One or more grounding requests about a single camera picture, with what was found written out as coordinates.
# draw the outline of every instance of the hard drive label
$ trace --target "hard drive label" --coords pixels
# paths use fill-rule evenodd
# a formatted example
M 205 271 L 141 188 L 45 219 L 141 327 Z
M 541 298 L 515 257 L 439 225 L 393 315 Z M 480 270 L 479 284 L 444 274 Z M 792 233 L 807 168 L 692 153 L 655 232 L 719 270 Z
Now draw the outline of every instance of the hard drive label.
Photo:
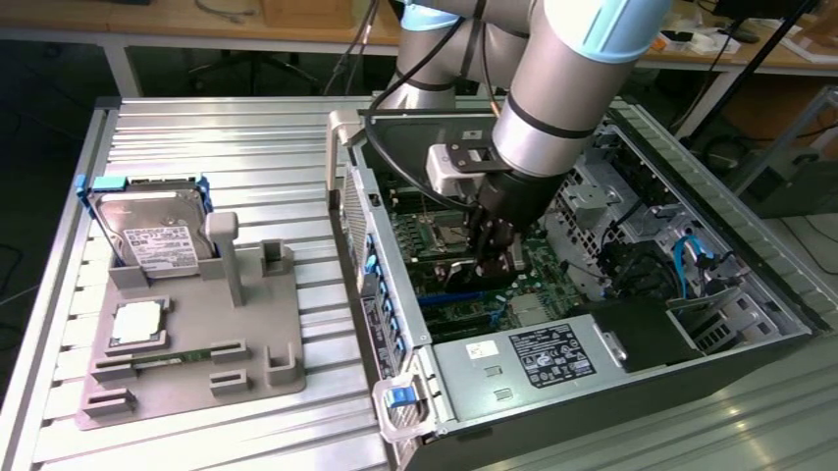
M 122 232 L 136 261 L 146 272 L 197 266 L 186 226 L 125 229 Z
M 545 388 L 595 373 L 585 350 L 567 324 L 509 336 L 528 382 Z

